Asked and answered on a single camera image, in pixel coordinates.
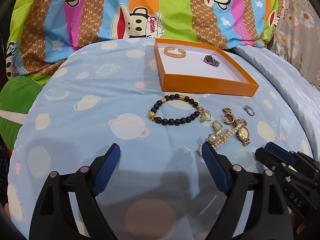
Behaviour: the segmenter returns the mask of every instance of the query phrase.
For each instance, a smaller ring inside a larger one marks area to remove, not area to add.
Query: floral fabric
[[[308,0],[284,0],[270,50],[320,91],[320,18]]]

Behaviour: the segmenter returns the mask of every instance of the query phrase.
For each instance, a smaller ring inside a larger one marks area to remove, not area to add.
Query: watch
[[[248,128],[246,127],[247,122],[244,119],[236,119],[236,117],[233,115],[230,108],[223,108],[222,111],[225,113],[229,121],[232,122],[231,124],[233,127],[242,125],[240,129],[237,131],[236,136],[242,142],[243,146],[248,145],[250,143],[250,140],[249,140],[250,133]]]

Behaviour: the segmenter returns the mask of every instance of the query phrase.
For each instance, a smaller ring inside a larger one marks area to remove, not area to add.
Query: blanket
[[[283,0],[17,0],[6,63],[9,77],[40,84],[73,52],[122,38],[169,38],[221,49],[264,46]]]

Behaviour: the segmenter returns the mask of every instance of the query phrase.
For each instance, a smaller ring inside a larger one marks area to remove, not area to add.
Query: star print
[[[52,50],[62,50],[63,42],[60,41],[60,38],[58,38],[56,41],[51,41],[52,44]]]
[[[231,26],[230,21],[226,20],[224,17],[222,17],[220,20],[222,21],[223,25]]]
[[[188,147],[183,147],[183,153],[188,153],[190,152],[190,149]]]
[[[255,2],[257,6],[259,6],[260,8],[262,8],[263,3],[260,1]]]

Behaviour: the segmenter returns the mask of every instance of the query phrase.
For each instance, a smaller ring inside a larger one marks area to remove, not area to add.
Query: brown stripe
[[[23,67],[29,73],[35,73],[44,69],[44,20],[51,1],[34,0],[23,27],[20,52],[23,54]]]
[[[85,0],[80,22],[78,47],[98,42],[104,0]]]
[[[244,3],[244,13],[243,13],[243,21],[246,26],[246,29],[252,40],[256,40],[258,38],[257,30],[255,27],[253,10],[251,0],[243,0]]]
[[[204,4],[203,0],[190,0],[192,11],[192,28],[196,31],[199,43],[225,48],[228,39],[221,35],[217,26],[217,17],[213,8]]]

